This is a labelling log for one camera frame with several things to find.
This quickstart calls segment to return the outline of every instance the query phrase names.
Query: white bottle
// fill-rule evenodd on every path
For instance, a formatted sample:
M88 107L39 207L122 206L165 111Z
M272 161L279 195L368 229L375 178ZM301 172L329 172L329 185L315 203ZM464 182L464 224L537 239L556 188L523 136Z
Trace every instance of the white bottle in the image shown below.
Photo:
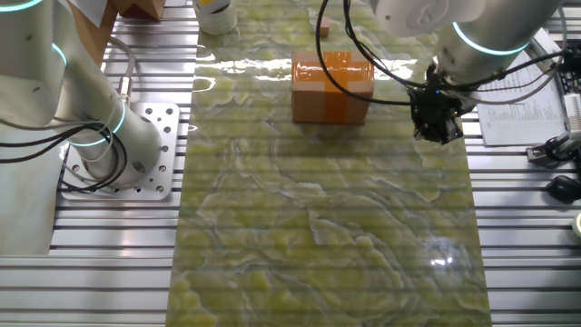
M216 3L223 3L217 11L209 10L209 5L216 6ZM230 0L208 1L194 0L193 9L198 17L200 28L211 35L222 35L230 32L238 23L238 12L236 6Z

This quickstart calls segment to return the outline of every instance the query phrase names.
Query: white paper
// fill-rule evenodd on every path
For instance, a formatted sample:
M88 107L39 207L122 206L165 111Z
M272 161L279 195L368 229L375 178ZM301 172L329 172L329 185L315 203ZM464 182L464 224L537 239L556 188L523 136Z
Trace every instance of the white paper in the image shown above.
M105 9L107 7L107 0L70 0L71 4L79 8L81 13L87 17L91 23L97 27L101 27Z
M523 52L512 66L530 60ZM529 66L502 81L483 85L480 90L520 86L534 81L542 74L535 65ZM481 98L489 101L503 101L518 98L536 89L547 76L534 84L512 90L480 93ZM518 104L478 106L480 128L485 145L528 145L543 144L548 139L559 136L565 129L565 109L555 81L538 94Z

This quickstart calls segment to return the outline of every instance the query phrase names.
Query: teal light ring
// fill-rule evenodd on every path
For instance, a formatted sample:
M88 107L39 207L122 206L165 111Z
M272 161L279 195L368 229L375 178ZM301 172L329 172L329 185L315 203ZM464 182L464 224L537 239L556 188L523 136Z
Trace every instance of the teal light ring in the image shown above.
M42 2L43 0L31 0L25 4L20 5L0 5L0 13L13 13L20 10L25 10Z
M517 54L523 50L525 50L528 46L528 44L516 49L516 50L509 50L509 51L498 51L498 50L492 50L492 49L488 49L482 45L478 45L474 42L472 42L472 40L470 40L465 34L464 32L462 32L462 29L460 29L460 25L458 23L454 23L454 29L456 30L456 33L458 33L458 36L460 36L460 38L466 42L467 45L472 46L473 48L477 49L479 52L484 53L484 54L488 54L488 55L514 55Z
M61 50L60 47L58 47L58 45L53 44L53 50L58 53L61 58L63 58L64 61L64 66L66 67L66 56L64 56L63 50Z
M125 120L125 110L126 110L125 109L125 101L122 100L122 103L123 103L123 113L121 115L121 120L119 120L117 127L115 127L115 129L113 130L113 134L116 134L117 132L119 132L119 129L121 128L121 125L123 124L123 121ZM94 145L101 144L101 143L105 142L105 140L107 140L108 138L109 138L109 136L104 137L103 139L96 141L96 142L93 142L91 144L75 144L75 143L70 142L70 141L69 141L69 143L71 145L74 145L74 146L88 147L88 146L94 146Z

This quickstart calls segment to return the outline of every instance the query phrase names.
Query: black cable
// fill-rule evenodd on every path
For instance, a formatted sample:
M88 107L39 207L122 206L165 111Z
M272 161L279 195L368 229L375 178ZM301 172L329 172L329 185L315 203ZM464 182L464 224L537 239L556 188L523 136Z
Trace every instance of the black cable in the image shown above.
M84 193L84 192L95 192L98 190L101 190L109 185L111 185L112 183L115 183L119 177L121 177L121 175L123 174L123 172L125 171L125 168L127 167L127 150L125 149L125 146L123 145L123 142L121 142L121 140L119 139L119 137L117 137L117 135L113 135L113 139L115 142L117 142L117 144L119 144L119 147L122 150L123 153L123 164L121 166L121 168L119 170L117 170L117 166L119 164L119 152L117 150L116 147L113 146L113 153L115 156L115 160L114 160L114 165L113 165L113 169L112 171L103 178L103 180L101 182L95 183L93 185L89 185L86 187L78 187L78 186L74 186L68 182L62 181L62 183L67 186L68 188L64 188L64 189L59 189L59 191L62 192L80 192L80 193Z
M376 66L383 74L386 74L387 76L393 78L394 80L400 82L401 84L403 84L403 85L405 85L407 87L426 88L427 87L426 84L421 84L421 83L416 83L416 82L408 81L408 80L406 80L404 78L401 78L401 77L397 76L396 74L393 74L389 69L387 69L387 67L384 67L384 66L378 64L369 55L369 54L371 54L373 57L375 57L376 59L378 59L381 62L381 59L379 59L376 54L374 54L365 44L363 44L357 38L357 36L355 34L355 31L353 30L353 25L351 23L350 7L351 7L351 1L350 0L343 0L343 14L345 16L345 32L347 33L347 36L353 41L353 44L355 44L355 46L359 49L359 52L368 61L370 61L374 66Z
M365 97L365 96L361 96L359 94L354 94L353 92L350 92L349 90L347 90L343 86L341 86L333 78L333 76L329 73L329 70L327 69L327 66L325 65L325 60L323 59L323 54L322 54L322 51L320 50L320 25L321 25L323 16L325 15L325 9L327 8L327 3L328 2L329 2L329 0L323 0L322 3L321 3L321 5L320 5L319 16L317 17L317 26L316 26L316 30L315 30L315 45L317 47L317 56L319 58L320 67L322 68L323 73L325 73L325 75L327 76L327 78L329 79L329 81L335 87L337 87L340 91L342 91L344 94L346 94L348 96L351 96L353 98L356 98L358 100L361 100L361 101L365 101L365 102L369 102L369 103L374 103L374 104L411 105L410 102L379 100L379 99L374 99L374 98L368 98L368 97Z
M539 75L534 80L528 82L527 84L522 84L522 85L519 85L519 86L510 86L510 87L499 87L499 88L486 89L486 90L477 90L476 92L485 93L485 92L508 91L508 90L516 90L516 89L519 89L519 88L525 88L527 86L530 86L530 85L538 82L538 80L540 80L541 78L543 78L543 76L545 76L546 74L549 74L549 73L553 72L554 70L556 70L556 67L547 69L545 72L542 72L541 75Z
M67 139L79 132L81 132L82 130L87 129L86 125L82 125L82 126L78 126L78 127L74 127L71 128L68 131L62 132L60 134L51 136L51 137L47 137L45 139L42 140L38 140L38 141L33 141L33 142L26 142L26 143L19 143L19 144L7 144L7 143L0 143L0 147L5 147L5 148L21 148L21 147L29 147L29 146L36 146L36 145L40 145L40 144L46 144L49 143L51 141L55 141L55 140L59 140L59 139Z
M48 145L47 147L45 147L43 150L35 153L35 154L30 154L24 157L20 157L20 158L10 158L10 159L0 159L0 164L16 164L16 163L23 163L32 159L35 159L43 154L46 154L47 152L49 152L51 149L55 148L58 144L62 143L63 141L65 141L67 138L78 134L79 132L85 130L85 129L94 129L97 128L96 126L93 126L92 124L88 124L88 125L83 125L83 126L79 126L79 127L75 127L72 128L64 133L62 133L63 135L60 136L59 139L55 140L53 143L51 143L50 145ZM44 143L48 143L50 141L53 141L54 137L49 137L47 139L44 140L40 140L40 141L36 141L34 143L38 143L39 144L44 144Z
M448 84L445 81L445 83L447 83L447 85L444 88L442 88L442 90L445 90L445 91L465 91L465 92L477 91L477 89L480 86L482 86L483 84L492 83L496 80L505 78L508 75L513 74L519 70L525 69L525 68L529 67L530 65L537 64L537 63L543 62L547 59L555 58L555 57L565 55L565 54L566 54L565 51L560 51L560 52L553 53L553 54L541 55L541 56L539 56L535 59L532 59L526 63L520 64L520 65L513 67L511 69L508 69L505 72L493 74L492 76L490 76L488 78L485 78L485 79L482 79L480 81L476 81L476 82L473 82L470 84L453 85L453 84Z

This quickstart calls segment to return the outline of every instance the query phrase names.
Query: orange tape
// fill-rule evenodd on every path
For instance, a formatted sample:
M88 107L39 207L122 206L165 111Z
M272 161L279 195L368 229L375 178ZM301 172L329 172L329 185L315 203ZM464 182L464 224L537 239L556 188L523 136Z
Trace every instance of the orange tape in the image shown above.
M349 90L351 81L368 81L369 63L352 62L351 52L324 53L327 69L335 81ZM325 123L345 124L350 97L339 90L323 73L319 63L295 63L293 67L296 82L323 82L325 84Z

